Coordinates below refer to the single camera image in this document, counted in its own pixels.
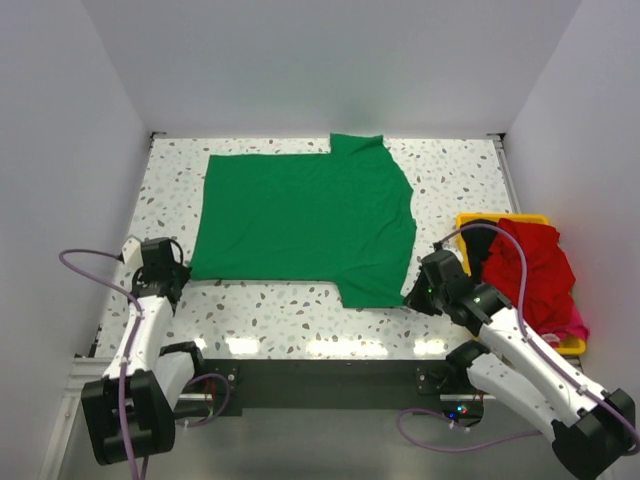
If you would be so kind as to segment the green t shirt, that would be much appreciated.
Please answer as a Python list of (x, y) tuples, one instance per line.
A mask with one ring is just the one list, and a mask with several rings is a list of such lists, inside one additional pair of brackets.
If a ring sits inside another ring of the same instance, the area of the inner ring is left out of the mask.
[(191, 277), (332, 283), (346, 308), (399, 307), (412, 195), (382, 136), (333, 134), (327, 153), (213, 155)]

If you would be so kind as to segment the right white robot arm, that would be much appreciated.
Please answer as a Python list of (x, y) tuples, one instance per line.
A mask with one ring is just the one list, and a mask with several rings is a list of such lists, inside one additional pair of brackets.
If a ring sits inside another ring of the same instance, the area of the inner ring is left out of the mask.
[(422, 260), (405, 302), (426, 315), (444, 313), (472, 335), (446, 356), (444, 384), (508, 406), (550, 442), (575, 478), (598, 478), (638, 446), (632, 397), (571, 365), (495, 287), (475, 283), (452, 252)]

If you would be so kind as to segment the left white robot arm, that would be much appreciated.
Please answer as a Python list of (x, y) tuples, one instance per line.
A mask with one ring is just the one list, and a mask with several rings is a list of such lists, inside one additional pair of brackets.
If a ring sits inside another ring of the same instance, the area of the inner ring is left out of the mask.
[(166, 237), (132, 238), (121, 256), (134, 271), (125, 333), (101, 377), (81, 391), (91, 446), (101, 465), (170, 451), (182, 390), (196, 392), (207, 380), (195, 342), (163, 343), (190, 279), (182, 247)]

